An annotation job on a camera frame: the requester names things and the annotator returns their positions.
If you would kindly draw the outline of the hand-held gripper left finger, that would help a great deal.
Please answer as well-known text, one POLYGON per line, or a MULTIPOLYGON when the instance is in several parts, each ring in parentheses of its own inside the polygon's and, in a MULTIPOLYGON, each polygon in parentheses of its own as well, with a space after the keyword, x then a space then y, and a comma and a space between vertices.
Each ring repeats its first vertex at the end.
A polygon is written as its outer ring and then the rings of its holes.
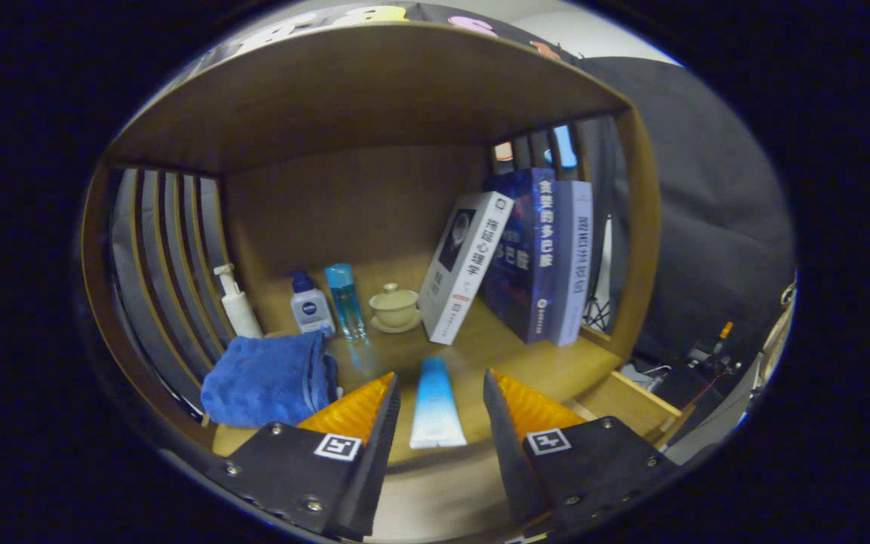
POLYGON ((299 425, 266 425, 205 474, 294 527, 360 541, 373 533, 398 413, 400 387, 389 372, 299 425))

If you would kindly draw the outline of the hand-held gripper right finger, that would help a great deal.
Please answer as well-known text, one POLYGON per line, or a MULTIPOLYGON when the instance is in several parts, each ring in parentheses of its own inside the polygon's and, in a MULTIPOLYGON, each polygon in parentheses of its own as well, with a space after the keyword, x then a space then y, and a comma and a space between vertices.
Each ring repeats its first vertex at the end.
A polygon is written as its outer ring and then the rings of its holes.
POLYGON ((679 465, 618 417, 587 420, 494 369, 483 402, 511 516, 526 529, 591 529, 679 478, 679 465))

